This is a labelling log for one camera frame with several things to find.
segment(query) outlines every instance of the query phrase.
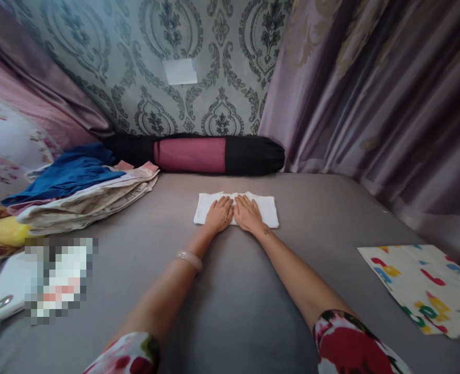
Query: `purple curtain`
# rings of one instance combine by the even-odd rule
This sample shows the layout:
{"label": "purple curtain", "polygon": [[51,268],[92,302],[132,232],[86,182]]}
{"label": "purple curtain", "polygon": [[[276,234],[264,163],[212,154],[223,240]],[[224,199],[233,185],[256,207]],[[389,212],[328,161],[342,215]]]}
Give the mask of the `purple curtain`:
{"label": "purple curtain", "polygon": [[98,138],[113,134],[96,105],[0,5],[0,61],[41,98]]}
{"label": "purple curtain", "polygon": [[460,0],[296,0],[259,135],[460,264]]}

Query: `bracelet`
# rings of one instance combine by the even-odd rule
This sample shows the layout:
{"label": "bracelet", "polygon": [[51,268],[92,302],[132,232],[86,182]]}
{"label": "bracelet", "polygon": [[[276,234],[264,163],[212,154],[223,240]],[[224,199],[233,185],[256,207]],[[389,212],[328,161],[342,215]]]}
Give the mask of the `bracelet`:
{"label": "bracelet", "polygon": [[193,253],[180,251],[176,254],[176,258],[181,258],[182,260],[188,261],[194,268],[197,269],[197,272],[200,273],[202,271],[202,261]]}

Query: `floral sleeve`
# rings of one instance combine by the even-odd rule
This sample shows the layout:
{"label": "floral sleeve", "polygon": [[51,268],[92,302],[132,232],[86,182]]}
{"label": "floral sleeve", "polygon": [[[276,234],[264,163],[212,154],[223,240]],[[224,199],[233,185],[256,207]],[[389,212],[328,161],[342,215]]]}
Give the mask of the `floral sleeve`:
{"label": "floral sleeve", "polygon": [[84,374],[155,374],[159,356],[159,344],[153,336],[132,332],[108,347]]}
{"label": "floral sleeve", "polygon": [[320,374],[411,373],[391,348],[349,313],[324,312],[313,327],[313,335],[320,353]]}

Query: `wall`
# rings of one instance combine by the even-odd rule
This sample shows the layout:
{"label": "wall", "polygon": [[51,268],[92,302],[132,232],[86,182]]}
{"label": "wall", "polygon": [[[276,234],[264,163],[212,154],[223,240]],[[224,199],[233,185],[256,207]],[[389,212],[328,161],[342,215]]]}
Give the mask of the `wall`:
{"label": "wall", "polygon": [[[292,0],[0,0],[116,130],[256,134]],[[194,58],[195,85],[162,60]]]}

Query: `gray sheet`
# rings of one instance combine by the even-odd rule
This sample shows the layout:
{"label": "gray sheet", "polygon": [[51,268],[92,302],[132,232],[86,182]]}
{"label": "gray sheet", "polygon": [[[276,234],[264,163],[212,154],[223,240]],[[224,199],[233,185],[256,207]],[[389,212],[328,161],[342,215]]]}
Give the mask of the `gray sheet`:
{"label": "gray sheet", "polygon": [[[292,174],[161,174],[137,203],[67,235],[99,238],[87,300],[53,325],[31,327],[22,316],[3,322],[0,373],[84,371],[192,235],[198,193],[223,190],[275,196],[276,233],[416,374],[460,373],[460,339],[424,336],[356,250],[423,241],[351,180]],[[317,372],[311,333],[249,234],[229,227],[204,265],[163,349],[161,373]]]}

